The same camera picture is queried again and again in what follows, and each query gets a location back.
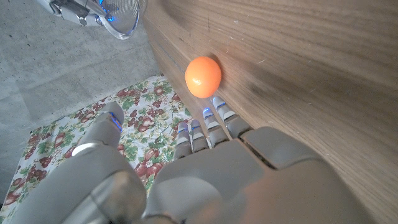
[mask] wooden wall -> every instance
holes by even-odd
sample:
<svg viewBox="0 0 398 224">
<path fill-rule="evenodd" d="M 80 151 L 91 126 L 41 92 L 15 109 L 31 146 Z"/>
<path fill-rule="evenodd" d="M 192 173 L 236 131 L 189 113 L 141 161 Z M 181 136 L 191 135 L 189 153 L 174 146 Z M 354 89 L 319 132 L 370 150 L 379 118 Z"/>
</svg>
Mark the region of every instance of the wooden wall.
<svg viewBox="0 0 398 224">
<path fill-rule="evenodd" d="M 194 117 L 195 57 L 221 66 L 216 95 L 254 128 L 319 152 L 379 223 L 398 222 L 398 2 L 151 0 L 160 69 Z"/>
</svg>

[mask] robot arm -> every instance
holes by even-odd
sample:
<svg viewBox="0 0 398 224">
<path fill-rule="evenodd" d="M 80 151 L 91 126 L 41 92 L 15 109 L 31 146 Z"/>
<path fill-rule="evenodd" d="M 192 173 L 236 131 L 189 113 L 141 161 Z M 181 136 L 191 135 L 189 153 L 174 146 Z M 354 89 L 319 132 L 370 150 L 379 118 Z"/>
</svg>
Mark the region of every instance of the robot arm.
<svg viewBox="0 0 398 224">
<path fill-rule="evenodd" d="M 273 128 L 253 130 L 221 99 L 178 125 L 174 161 L 150 194 L 116 150 L 123 111 L 108 103 L 74 156 L 44 179 L 13 223 L 374 223 L 312 149 Z"/>
</svg>

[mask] ping pong ball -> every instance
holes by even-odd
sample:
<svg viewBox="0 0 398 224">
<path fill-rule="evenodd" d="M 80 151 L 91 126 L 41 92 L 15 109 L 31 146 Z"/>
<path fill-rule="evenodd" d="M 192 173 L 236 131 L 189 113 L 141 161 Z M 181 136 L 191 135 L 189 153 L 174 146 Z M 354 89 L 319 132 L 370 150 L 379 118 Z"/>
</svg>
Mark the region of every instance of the ping pong ball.
<svg viewBox="0 0 398 224">
<path fill-rule="evenodd" d="M 211 58 L 198 57 L 189 63 L 185 71 L 185 81 L 194 96 L 208 98 L 220 85 L 220 66 Z"/>
</svg>

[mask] fruit pattern fabric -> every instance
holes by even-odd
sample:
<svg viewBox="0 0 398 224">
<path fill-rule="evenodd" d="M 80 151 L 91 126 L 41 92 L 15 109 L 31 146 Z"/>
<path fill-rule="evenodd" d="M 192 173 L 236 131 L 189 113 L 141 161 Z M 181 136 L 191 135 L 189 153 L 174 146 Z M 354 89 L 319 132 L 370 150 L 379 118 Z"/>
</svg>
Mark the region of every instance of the fruit pattern fabric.
<svg viewBox="0 0 398 224">
<path fill-rule="evenodd" d="M 163 75 L 120 90 L 33 130 L 0 211 L 0 223 L 9 223 L 29 192 L 72 156 L 98 111 L 110 101 L 119 103 L 124 110 L 123 132 L 117 150 L 129 161 L 146 190 L 150 190 L 157 173 L 173 158 L 178 123 L 192 120 Z"/>
</svg>

